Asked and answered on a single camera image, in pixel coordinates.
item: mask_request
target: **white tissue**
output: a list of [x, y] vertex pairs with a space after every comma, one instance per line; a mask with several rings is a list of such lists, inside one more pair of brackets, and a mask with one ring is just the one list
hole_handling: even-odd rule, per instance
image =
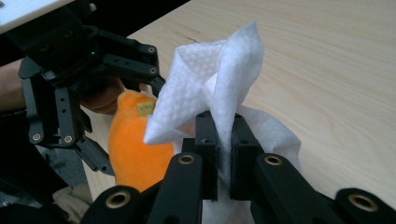
[[219, 199], [205, 201], [203, 223], [226, 223], [234, 217], [241, 223], [252, 222], [248, 203], [232, 201], [228, 193], [235, 113], [244, 116], [266, 152], [280, 154], [299, 168], [301, 142], [297, 136], [269, 114], [241, 106], [260, 74], [263, 54], [255, 22], [225, 40], [176, 48], [166, 84], [153, 115], [148, 117], [144, 142], [149, 145], [172, 142], [175, 153], [179, 153], [182, 139], [194, 137], [195, 116], [210, 110], [221, 143]]

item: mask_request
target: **light wood surface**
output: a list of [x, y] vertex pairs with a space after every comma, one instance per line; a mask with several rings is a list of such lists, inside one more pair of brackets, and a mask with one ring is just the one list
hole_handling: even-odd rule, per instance
[[[315, 190], [364, 189], [396, 208], [396, 1], [191, 0], [129, 37], [158, 48], [166, 77], [176, 47], [251, 21], [265, 52], [244, 105], [302, 140], [302, 174]], [[111, 118], [90, 116], [90, 137], [105, 146]], [[93, 198], [114, 185], [87, 176]]]

